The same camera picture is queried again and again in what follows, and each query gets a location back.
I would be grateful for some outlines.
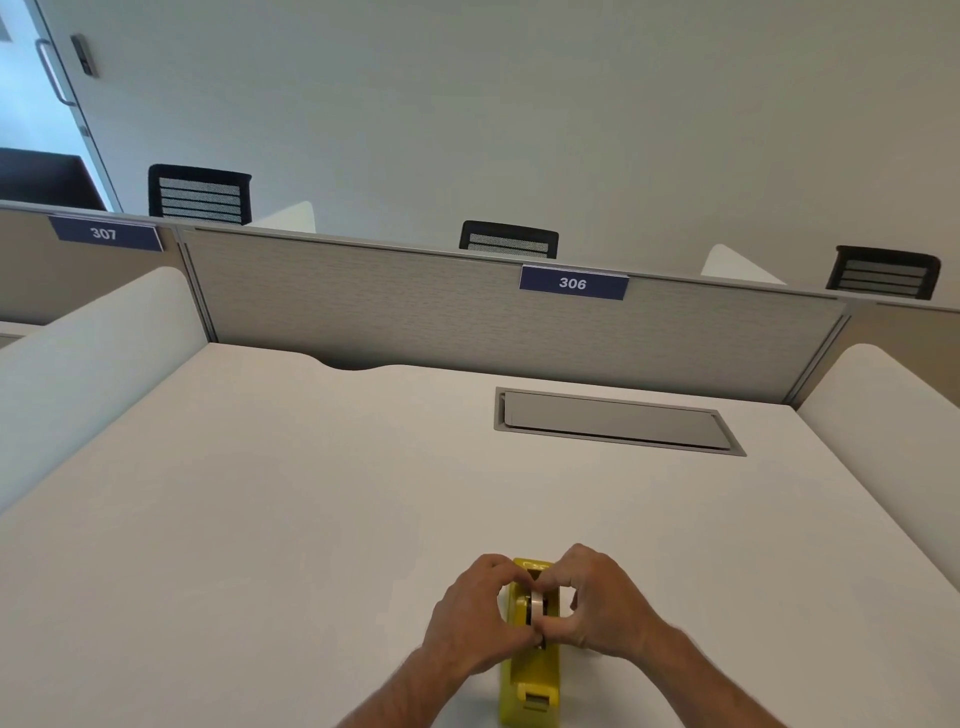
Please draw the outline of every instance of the hand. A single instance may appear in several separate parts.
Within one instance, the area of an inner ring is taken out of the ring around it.
[[[461,683],[540,642],[533,627],[507,624],[500,616],[497,595],[514,581],[527,589],[534,585],[526,569],[506,556],[487,554],[460,574],[433,608],[422,649]]]
[[[639,665],[651,636],[669,629],[626,572],[592,548],[572,546],[535,582],[537,592],[557,587],[577,590],[570,603],[574,614],[537,620],[533,626],[549,642],[586,647]]]

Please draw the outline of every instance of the navy blue label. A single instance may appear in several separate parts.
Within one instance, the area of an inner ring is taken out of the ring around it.
[[[63,217],[61,215],[49,215],[48,217],[60,240],[163,253],[160,236],[156,234],[156,228],[153,225],[115,223],[112,220]]]
[[[520,271],[520,288],[523,290],[566,293],[567,296],[589,296],[594,299],[623,301],[628,282],[629,276],[566,271],[539,265],[525,265]]]

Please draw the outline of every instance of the forearm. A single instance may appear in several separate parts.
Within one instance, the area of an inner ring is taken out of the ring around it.
[[[652,635],[634,662],[686,728],[783,728],[675,627]]]
[[[462,683],[417,649],[337,728],[428,728]]]

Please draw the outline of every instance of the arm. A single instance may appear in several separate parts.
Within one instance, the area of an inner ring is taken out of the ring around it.
[[[622,657],[660,689],[686,728],[783,728],[654,611],[606,554],[577,544],[537,579],[538,592],[573,587],[571,617],[534,626],[552,642]]]
[[[468,677],[540,640],[533,627],[507,624],[500,588],[533,577],[506,556],[481,556],[433,609],[423,645],[338,728],[427,728]]]

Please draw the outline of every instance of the white desk surface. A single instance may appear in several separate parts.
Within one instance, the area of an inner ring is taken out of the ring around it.
[[[748,456],[495,431],[496,386],[716,407]],[[221,345],[0,518],[2,723],[331,725],[475,556],[575,541],[794,726],[956,725],[960,594],[791,409]],[[624,662],[562,670],[564,728],[679,725]]]

